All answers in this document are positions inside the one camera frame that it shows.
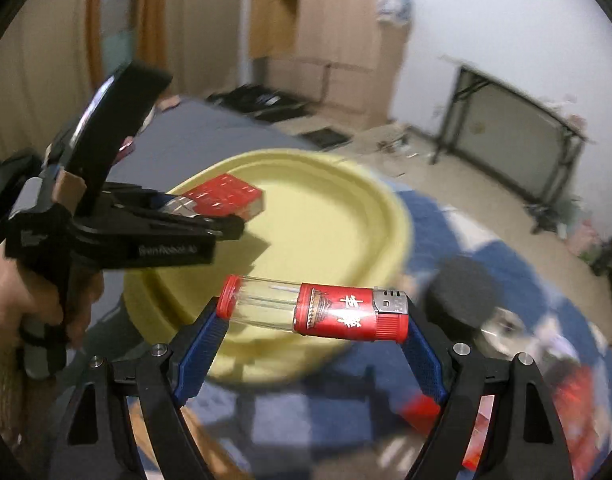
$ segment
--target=red lighter cap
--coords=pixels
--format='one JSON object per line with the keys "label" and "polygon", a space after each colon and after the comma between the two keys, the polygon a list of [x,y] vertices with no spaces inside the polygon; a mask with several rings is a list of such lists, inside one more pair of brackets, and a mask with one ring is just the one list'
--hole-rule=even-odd
{"label": "red lighter cap", "polygon": [[230,319],[232,312],[235,309],[237,303],[237,291],[240,289],[241,276],[230,275],[224,282],[224,288],[220,294],[219,301],[217,302],[217,317],[222,319]]}
{"label": "red lighter cap", "polygon": [[375,339],[402,344],[408,337],[408,316],[404,314],[377,314]]}

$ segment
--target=metal screw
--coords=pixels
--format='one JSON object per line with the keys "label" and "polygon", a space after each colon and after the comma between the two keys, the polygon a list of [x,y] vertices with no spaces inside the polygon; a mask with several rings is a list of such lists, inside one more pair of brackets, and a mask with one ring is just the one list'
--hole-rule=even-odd
{"label": "metal screw", "polygon": [[466,343],[455,343],[452,349],[457,355],[470,354],[470,346],[468,346]]}
{"label": "metal screw", "polygon": [[99,368],[102,364],[104,364],[104,358],[100,357],[98,355],[94,356],[90,360],[90,367],[91,368]]}
{"label": "metal screw", "polygon": [[168,352],[168,345],[164,345],[164,343],[157,343],[152,346],[150,350],[150,355],[153,357],[162,357],[166,352]]}
{"label": "metal screw", "polygon": [[526,366],[532,365],[532,363],[534,362],[532,356],[530,354],[527,354],[526,352],[522,352],[517,356],[517,358],[519,359],[519,362],[521,362],[521,364]]}

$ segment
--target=lighter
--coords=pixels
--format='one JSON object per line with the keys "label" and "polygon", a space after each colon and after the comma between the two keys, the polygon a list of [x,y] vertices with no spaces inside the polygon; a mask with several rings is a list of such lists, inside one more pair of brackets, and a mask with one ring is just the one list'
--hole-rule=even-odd
{"label": "lighter", "polygon": [[161,210],[190,218],[233,214],[249,222],[264,211],[264,192],[225,173],[173,197]]}
{"label": "lighter", "polygon": [[408,336],[408,298],[378,288],[288,283],[229,276],[217,316],[302,335],[357,341]]}

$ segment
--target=transparent lighter body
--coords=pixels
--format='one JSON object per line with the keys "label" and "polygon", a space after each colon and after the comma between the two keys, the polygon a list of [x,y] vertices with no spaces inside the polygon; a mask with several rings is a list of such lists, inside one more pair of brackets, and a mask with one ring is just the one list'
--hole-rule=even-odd
{"label": "transparent lighter body", "polygon": [[235,307],[230,320],[293,332],[293,317],[300,287],[300,283],[242,278],[235,291]]}

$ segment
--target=yellow plate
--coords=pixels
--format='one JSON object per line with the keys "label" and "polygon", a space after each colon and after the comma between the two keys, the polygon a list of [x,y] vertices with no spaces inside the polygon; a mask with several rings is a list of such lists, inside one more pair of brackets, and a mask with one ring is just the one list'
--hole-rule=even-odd
{"label": "yellow plate", "polygon": [[[401,271],[412,224],[387,186],[339,156],[262,150],[235,156],[171,191],[181,194],[223,173],[264,191],[265,211],[241,240],[221,242],[211,266],[126,273],[124,300],[150,343],[192,323],[228,274],[288,282],[386,286]],[[345,342],[231,324],[210,375],[226,381],[292,380]]]}

